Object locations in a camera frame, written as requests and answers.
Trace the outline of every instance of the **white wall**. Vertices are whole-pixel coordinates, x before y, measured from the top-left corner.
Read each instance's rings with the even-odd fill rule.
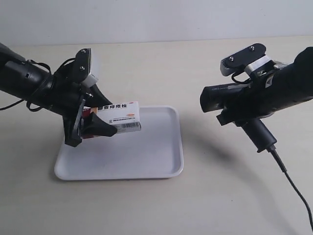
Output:
[[[94,44],[313,35],[312,0],[0,0],[0,42]]]

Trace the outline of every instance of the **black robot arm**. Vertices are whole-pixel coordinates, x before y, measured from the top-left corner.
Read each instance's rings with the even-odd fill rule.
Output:
[[[83,108],[112,104],[98,89],[96,61],[90,48],[80,50],[53,74],[44,63],[25,60],[0,43],[0,90],[26,101],[32,112],[42,108],[63,117],[65,144],[76,147],[84,134],[97,130],[113,136],[117,129],[95,113],[82,117]]]

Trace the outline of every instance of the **plastic tray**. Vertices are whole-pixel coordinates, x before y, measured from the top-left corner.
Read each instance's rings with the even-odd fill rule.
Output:
[[[179,116],[170,106],[140,107],[142,129],[63,144],[54,167],[62,180],[171,178],[183,169]]]

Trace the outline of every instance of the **white table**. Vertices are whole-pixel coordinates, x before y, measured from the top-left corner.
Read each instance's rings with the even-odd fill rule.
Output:
[[[219,112],[200,109],[204,86],[230,82],[220,60],[255,42],[290,63],[313,37],[12,48],[54,71],[91,47],[102,63],[98,86],[111,101],[178,109],[185,167],[168,180],[62,182],[53,173],[61,117],[20,104],[0,112],[0,234],[310,234],[304,205],[272,156],[257,154],[233,124],[221,127]],[[0,106],[16,100],[0,93]],[[312,107],[311,101],[280,111],[265,123],[313,206]]]

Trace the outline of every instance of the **white tray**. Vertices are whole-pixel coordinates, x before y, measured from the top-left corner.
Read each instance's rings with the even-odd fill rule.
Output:
[[[142,129],[61,146],[54,172],[62,180],[171,178],[183,168],[179,116],[170,106],[140,107]]]

